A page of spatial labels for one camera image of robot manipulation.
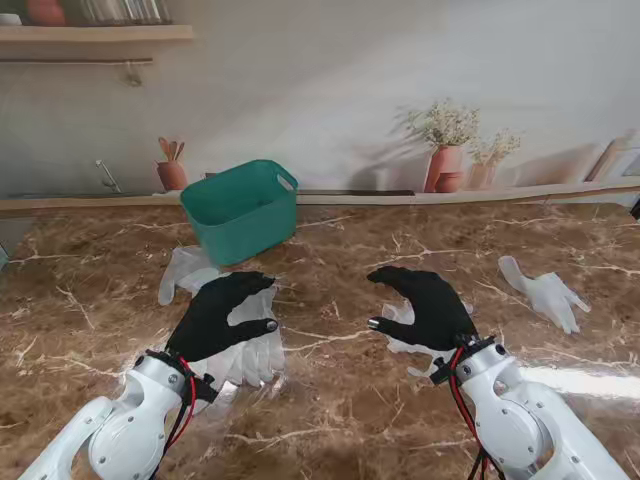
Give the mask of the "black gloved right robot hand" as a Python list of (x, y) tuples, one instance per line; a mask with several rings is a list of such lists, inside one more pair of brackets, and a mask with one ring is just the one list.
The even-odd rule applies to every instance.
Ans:
[(386, 317), (372, 317), (368, 327), (409, 345), (449, 351), (459, 340), (477, 339), (478, 332), (453, 287), (437, 273), (384, 266), (367, 279), (393, 288), (409, 301), (414, 322), (402, 324)]

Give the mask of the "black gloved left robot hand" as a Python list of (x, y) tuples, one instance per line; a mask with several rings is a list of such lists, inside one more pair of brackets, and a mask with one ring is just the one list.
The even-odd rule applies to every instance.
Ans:
[(236, 307), (273, 284), (273, 278), (256, 271), (235, 272), (205, 284), (191, 300), (165, 350), (186, 362), (196, 362), (274, 332), (278, 322), (267, 317), (234, 326), (228, 323)]

